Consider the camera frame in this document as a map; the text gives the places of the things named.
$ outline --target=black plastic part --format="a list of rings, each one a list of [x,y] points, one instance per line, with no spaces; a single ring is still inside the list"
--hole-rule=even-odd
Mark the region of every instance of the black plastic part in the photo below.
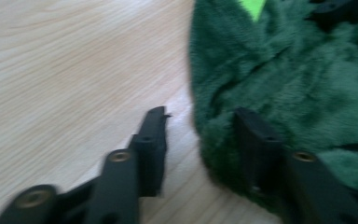
[[[84,224],[139,223],[138,158],[129,149],[110,153],[89,200]]]
[[[247,188],[266,191],[263,182],[282,159],[282,139],[254,111],[243,107],[235,109],[234,128]]]
[[[341,21],[358,20],[358,0],[326,0],[317,2],[320,4],[313,11],[311,18],[325,31],[331,30]]]
[[[31,187],[20,193],[0,216],[0,224],[56,223],[57,191],[51,185]]]
[[[161,192],[167,152],[165,124],[168,117],[163,106],[148,111],[138,134],[133,136],[129,145],[142,158],[138,166],[142,197],[155,197]]]
[[[312,160],[301,160],[295,155],[308,155]],[[285,155],[282,169],[281,198],[295,202],[295,206],[280,207],[284,223],[352,224],[358,223],[358,202],[350,192],[327,170],[324,164],[308,152]]]

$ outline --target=metal rivet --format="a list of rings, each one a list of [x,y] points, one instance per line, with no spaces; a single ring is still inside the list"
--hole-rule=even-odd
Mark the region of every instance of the metal rivet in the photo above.
[[[39,204],[48,200],[51,193],[48,190],[35,190],[22,195],[17,201],[16,205],[19,208],[36,207]]]
[[[293,154],[293,157],[298,161],[307,161],[307,162],[316,161],[316,158],[308,152],[295,152]]]
[[[110,156],[109,160],[114,161],[114,162],[119,162],[119,161],[126,161],[130,157],[131,157],[131,154],[128,152],[117,152],[117,153],[113,154],[112,156]]]

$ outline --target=wood grain surface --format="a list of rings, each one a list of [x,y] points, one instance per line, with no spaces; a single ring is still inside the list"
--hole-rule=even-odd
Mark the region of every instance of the wood grain surface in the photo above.
[[[145,112],[166,105],[164,192],[142,223],[279,223],[216,187],[193,130],[190,0],[0,1],[0,211],[19,191],[100,172]]]

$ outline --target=green plush toy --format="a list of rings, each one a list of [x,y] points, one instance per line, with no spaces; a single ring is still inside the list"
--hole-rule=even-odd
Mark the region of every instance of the green plush toy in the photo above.
[[[358,23],[331,33],[307,21],[306,0],[197,0],[190,39],[195,124],[211,175],[240,195],[233,110],[258,112],[286,150],[316,153],[346,186],[358,189]]]

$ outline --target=green fur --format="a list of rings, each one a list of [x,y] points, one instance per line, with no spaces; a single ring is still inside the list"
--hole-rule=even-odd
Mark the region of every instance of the green fur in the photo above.
[[[232,111],[251,108],[285,140],[285,149],[317,153],[358,189],[358,24],[332,33],[304,20],[308,1],[268,0],[258,22],[235,0],[197,0],[190,61],[201,156],[220,183],[246,195]]]

